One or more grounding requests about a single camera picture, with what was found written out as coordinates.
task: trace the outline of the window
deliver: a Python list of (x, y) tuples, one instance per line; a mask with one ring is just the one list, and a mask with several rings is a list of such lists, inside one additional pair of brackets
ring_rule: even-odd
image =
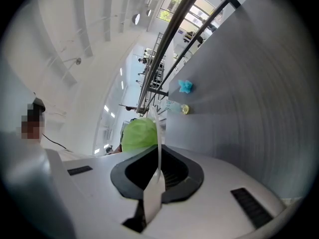
[[(159, 10), (158, 18), (170, 22), (180, 2), (181, 0), (164, 0)], [(208, 19), (214, 10), (215, 7), (208, 1), (196, 0), (194, 5), (189, 10), (189, 13), (185, 16), (180, 28), (187, 32), (198, 31), (198, 29), (203, 25), (203, 20)], [(213, 22), (213, 24), (217, 27), (221, 23), (221, 16), (222, 12), (215, 18)]]

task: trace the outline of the metal frame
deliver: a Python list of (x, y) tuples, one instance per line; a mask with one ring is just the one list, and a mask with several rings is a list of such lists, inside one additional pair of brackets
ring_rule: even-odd
[[(195, 3), (196, 0), (182, 0), (177, 7), (175, 13), (173, 14), (173, 17), (171, 18), (168, 27), (162, 37), (162, 41), (159, 44), (159, 48), (156, 52), (156, 55), (153, 59), (153, 62), (151, 64), (151, 67), (148, 71), (148, 77), (145, 77), (145, 80), (143, 82), (140, 99), (138, 103), (138, 109), (141, 107), (142, 102), (148, 92), (147, 86), (149, 86), (151, 79), (155, 75), (156, 68), (159, 66), (161, 59), (163, 58), (170, 42), (172, 41), (175, 33), (178, 31), (178, 28), (182, 21), (184, 20), (186, 14), (189, 12), (191, 6)], [(191, 48), (191, 46), (194, 44), (194, 42), (198, 39), (198, 37), (201, 35), (201, 33), (209, 26), (209, 24), (221, 13), (221, 11), (228, 5), (231, 4), (235, 9), (237, 9), (240, 6), (240, 3), (238, 0), (224, 0), (211, 14), (211, 16), (207, 19), (207, 21), (199, 28), (199, 30), (196, 32), (195, 36), (190, 40), (186, 48), (182, 51), (182, 53), (179, 55), (177, 60), (174, 62), (173, 66), (170, 68), (169, 72), (166, 74), (165, 78), (159, 85), (159, 87), (155, 90), (155, 93), (153, 97), (150, 99), (149, 103), (144, 109), (148, 108), (152, 102), (152, 100), (155, 98), (155, 96), (160, 92), (161, 87), (165, 83), (165, 81), (168, 79), (174, 68), (177, 66), (177, 64), (181, 61), (183, 56), (186, 54), (186, 52)]]

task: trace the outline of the green bag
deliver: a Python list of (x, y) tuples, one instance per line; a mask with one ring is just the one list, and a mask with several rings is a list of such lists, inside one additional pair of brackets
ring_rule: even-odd
[(122, 151), (148, 147), (158, 143), (156, 124), (149, 118), (132, 121), (123, 131)]

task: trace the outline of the white machine surface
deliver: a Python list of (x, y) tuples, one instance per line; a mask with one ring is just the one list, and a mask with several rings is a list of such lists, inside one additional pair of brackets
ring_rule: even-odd
[[(162, 204), (161, 210), (142, 235), (133, 232), (121, 223), (134, 216), (138, 201), (124, 198), (112, 184), (110, 173), (116, 164), (146, 149), (66, 162), (62, 162), (52, 150), (47, 150), (55, 185), (70, 213), (78, 238), (92, 235), (100, 238), (102, 230), (107, 230), (109, 234), (110, 229), (131, 232), (130, 238), (134, 238), (134, 235), (159, 239), (237, 238), (255, 230), (230, 192), (238, 188), (246, 188), (272, 217), (276, 217), (285, 208), (268, 189), (235, 166), (198, 153), (172, 148), (202, 167), (204, 181), (189, 199)], [(67, 169), (87, 165), (93, 170), (73, 176), (67, 173)], [(101, 220), (105, 214), (113, 223), (104, 218)], [(117, 235), (117, 238), (123, 238), (121, 233)]]

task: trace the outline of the plastic bottle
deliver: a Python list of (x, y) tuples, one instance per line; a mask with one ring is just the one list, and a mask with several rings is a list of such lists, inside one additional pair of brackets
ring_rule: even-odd
[(159, 106), (162, 110), (167, 110), (175, 113), (188, 114), (189, 106), (185, 104), (180, 104), (171, 100), (161, 100)]

